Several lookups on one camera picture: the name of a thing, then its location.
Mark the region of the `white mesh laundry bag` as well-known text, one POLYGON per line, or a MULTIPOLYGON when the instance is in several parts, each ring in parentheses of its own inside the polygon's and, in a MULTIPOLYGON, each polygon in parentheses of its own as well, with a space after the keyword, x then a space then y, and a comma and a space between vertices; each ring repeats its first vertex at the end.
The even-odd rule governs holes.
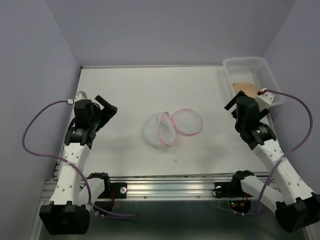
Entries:
POLYGON ((183 108, 173 114, 167 111, 152 114, 143 125, 142 136, 155 148, 175 144, 177 134, 193 136, 203 127, 201 116, 193 109, 183 108))

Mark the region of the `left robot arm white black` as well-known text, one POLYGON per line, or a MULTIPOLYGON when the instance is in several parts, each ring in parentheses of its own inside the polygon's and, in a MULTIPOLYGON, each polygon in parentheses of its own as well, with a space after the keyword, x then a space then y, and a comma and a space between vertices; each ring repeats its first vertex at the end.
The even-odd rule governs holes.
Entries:
POLYGON ((95 100, 75 98, 74 118, 64 137, 58 182, 49 203, 39 211, 39 217, 51 235, 84 235, 90 225, 92 204, 99 196, 112 193, 107 173, 83 175, 97 132, 118 111, 100 95, 95 100))

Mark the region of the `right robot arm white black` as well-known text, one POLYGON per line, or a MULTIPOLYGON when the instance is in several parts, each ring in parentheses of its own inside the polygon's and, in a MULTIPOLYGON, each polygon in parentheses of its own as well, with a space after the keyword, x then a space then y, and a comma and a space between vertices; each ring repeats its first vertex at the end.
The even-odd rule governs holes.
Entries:
POLYGON ((235 119, 235 130, 250 150, 262 161, 269 175, 265 182, 249 170, 237 171, 221 191, 226 197, 254 197, 267 207, 283 230, 292 233, 320 221, 320 196, 298 175, 288 160, 290 152, 283 153, 276 134, 261 119, 269 114, 267 102, 271 91, 263 88, 253 98, 239 91, 224 107, 235 119))

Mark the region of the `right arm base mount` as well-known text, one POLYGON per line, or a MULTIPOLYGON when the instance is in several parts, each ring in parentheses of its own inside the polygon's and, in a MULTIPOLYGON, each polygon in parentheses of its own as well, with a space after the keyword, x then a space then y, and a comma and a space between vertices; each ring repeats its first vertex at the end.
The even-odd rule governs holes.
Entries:
POLYGON ((249 170, 239 170, 232 175, 231 181, 215 182, 214 189, 212 190, 212 195, 217 199, 244 197, 246 193, 242 190, 241 181, 246 177, 254 175, 255 174, 249 170))

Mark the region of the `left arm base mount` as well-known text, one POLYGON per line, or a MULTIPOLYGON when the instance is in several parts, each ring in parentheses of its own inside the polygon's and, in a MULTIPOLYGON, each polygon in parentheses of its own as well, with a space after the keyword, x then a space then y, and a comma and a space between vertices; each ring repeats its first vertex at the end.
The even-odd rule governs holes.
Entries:
POLYGON ((87 177, 92 198, 96 199, 126 199, 128 184, 126 182, 111 182, 105 172, 91 173, 87 177))

